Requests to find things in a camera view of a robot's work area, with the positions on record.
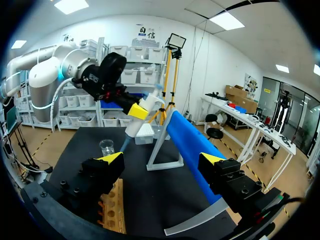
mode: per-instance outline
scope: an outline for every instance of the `cylinder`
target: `cylinder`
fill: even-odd
[[[39,122],[50,121],[50,109],[56,89],[59,86],[60,61],[56,57],[34,66],[29,74],[32,108]],[[54,102],[53,118],[58,114],[59,96]]]

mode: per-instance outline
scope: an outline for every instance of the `black table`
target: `black table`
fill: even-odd
[[[60,181],[74,175],[81,162],[102,157],[99,142],[111,139],[118,152],[125,140],[124,127],[81,127],[75,133],[57,162],[49,182],[60,187]],[[177,225],[209,206],[188,166],[150,171],[146,169],[153,144],[136,145],[131,141],[124,152],[123,207],[127,234],[165,237],[164,229]],[[176,161],[179,156],[174,143],[165,141],[155,163]],[[232,232],[235,223],[224,211],[214,219],[172,237],[199,240],[220,239]]]

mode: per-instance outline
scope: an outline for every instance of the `floor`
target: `floor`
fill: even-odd
[[[196,127],[200,132],[203,132],[203,125]],[[238,138],[243,143],[246,142],[251,131],[250,129],[246,128],[238,129],[236,131],[229,126],[225,126],[224,129],[230,132],[233,136]],[[31,154],[33,155],[35,153],[34,160],[40,166],[41,170],[48,168],[49,165],[53,167],[56,165],[61,153],[63,152],[68,142],[76,132],[75,130],[64,129],[61,132],[57,130],[56,132],[51,133],[50,129],[38,127],[32,129],[32,127],[29,126],[21,126],[21,130]],[[14,135],[12,136],[11,140],[13,148],[18,156],[18,159],[25,159],[22,151],[18,146],[17,139]],[[235,151],[236,154],[240,154],[240,146],[236,144],[233,140],[231,140],[227,136],[224,136],[222,140],[233,151]],[[232,152],[229,151],[229,149],[225,147],[225,145],[221,143],[219,140],[215,140],[213,144],[221,151],[222,154],[224,154],[225,157],[235,158]],[[267,148],[265,144],[261,144],[259,146],[259,150],[261,153],[267,152],[267,155],[264,158],[264,163],[259,162],[259,153],[256,152],[255,156],[252,158],[251,161],[247,163],[247,165],[252,170],[254,170],[254,172],[265,184],[267,184],[270,181],[272,175],[282,164],[287,154],[284,150],[280,149],[276,157],[274,159],[271,159],[273,151],[270,148]],[[291,162],[273,186],[280,189],[283,192],[286,192],[292,197],[304,197],[305,191],[310,184],[307,176],[306,162],[307,157],[299,149],[297,149],[297,154],[293,156]],[[255,181],[257,180],[256,177],[245,166],[242,166],[242,168],[245,171],[246,175],[248,175]],[[285,208],[289,215],[292,215],[298,206],[298,203],[290,203]],[[227,212],[232,217],[233,221],[235,221],[236,223],[238,223],[241,219],[241,217],[237,213],[233,213],[230,209],[228,209]],[[274,220],[276,228],[271,235],[274,235],[274,233],[278,231],[278,229],[280,229],[283,226],[283,224],[286,223],[287,220],[288,216],[285,214],[284,211],[282,211],[279,214],[279,216]]]

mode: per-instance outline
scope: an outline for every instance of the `black cable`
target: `black cable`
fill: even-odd
[[[184,112],[184,110],[185,110],[185,106],[186,106],[187,101],[188,101],[188,105],[187,105],[186,111],[190,111],[191,84],[192,84],[192,80],[193,80],[193,76],[194,76],[195,63],[196,63],[196,60],[197,60],[197,57],[198,57],[202,42],[204,40],[204,36],[205,36],[206,28],[207,28],[207,22],[208,22],[208,20],[205,21],[204,30],[203,30],[201,42],[200,42],[200,45],[199,45],[197,53],[196,53],[196,32],[197,32],[197,28],[194,29],[194,53],[193,53],[193,65],[192,65],[192,72],[191,72],[191,80],[190,80],[190,84],[189,84],[189,88],[188,88],[186,99],[185,99],[185,102],[184,102],[184,105],[183,105],[182,112]]]
[[[273,205],[273,206],[267,208],[266,210],[262,211],[262,212],[259,214],[259,216],[264,216],[264,215],[266,215],[267,213],[269,213],[269,212],[271,212],[271,211],[273,211],[273,210],[275,210],[275,209],[277,209],[277,208],[279,208],[279,207],[282,207],[282,206],[284,206],[284,205],[286,205],[286,204],[294,203],[294,202],[301,202],[301,203],[303,203],[304,201],[305,201],[305,198],[304,198],[304,197],[293,197],[293,198],[290,198],[290,199],[288,199],[288,200],[285,200],[285,201],[283,201],[283,202],[280,202],[280,203],[278,203],[278,204],[276,204],[276,205]]]

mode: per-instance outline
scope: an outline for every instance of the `cable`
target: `cable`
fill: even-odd
[[[58,93],[59,91],[64,87],[64,85],[66,85],[67,83],[71,83],[72,82],[72,78],[68,78],[66,80],[64,80],[59,86],[58,88],[55,90],[55,93],[53,95],[53,98],[52,98],[52,102],[51,102],[51,108],[50,108],[50,124],[51,124],[51,130],[52,132],[55,131],[55,128],[54,128],[54,107],[55,107],[55,101],[57,100],[57,96],[58,96]]]
[[[276,205],[273,205],[273,206],[267,208],[266,210],[262,211],[262,212],[259,214],[259,216],[264,216],[264,215],[268,214],[269,212],[271,212],[271,211],[273,211],[273,210],[275,210],[275,209],[277,209],[277,208],[279,208],[279,207],[282,207],[282,206],[284,206],[284,205],[286,205],[286,204],[294,203],[294,202],[303,203],[304,201],[305,201],[305,198],[304,198],[304,197],[293,197],[293,198],[290,198],[290,199],[288,199],[288,200],[285,200],[285,201],[283,201],[283,202],[280,202],[280,203],[278,203],[278,204],[276,204]]]
[[[185,106],[187,104],[187,101],[188,101],[188,105],[187,105],[186,111],[190,111],[191,84],[192,84],[192,80],[193,80],[193,76],[194,76],[195,63],[196,63],[198,54],[200,52],[200,48],[201,48],[202,42],[204,40],[204,36],[205,36],[206,28],[207,28],[207,22],[208,22],[208,20],[205,21],[204,30],[203,30],[201,42],[200,42],[200,45],[199,45],[197,53],[196,53],[196,31],[197,31],[197,28],[194,27],[194,53],[193,53],[193,64],[192,64],[191,80],[190,80],[190,84],[189,84],[189,88],[188,88],[186,99],[185,99],[185,102],[184,102],[184,105],[183,105],[182,112],[184,112],[184,110],[185,110]]]
[[[7,104],[2,104],[4,107],[7,107],[8,105],[9,105],[9,103],[11,102],[11,100],[12,100],[12,98],[13,98],[13,96],[12,97],[10,97],[10,99],[9,99],[9,101],[8,101],[8,103]]]

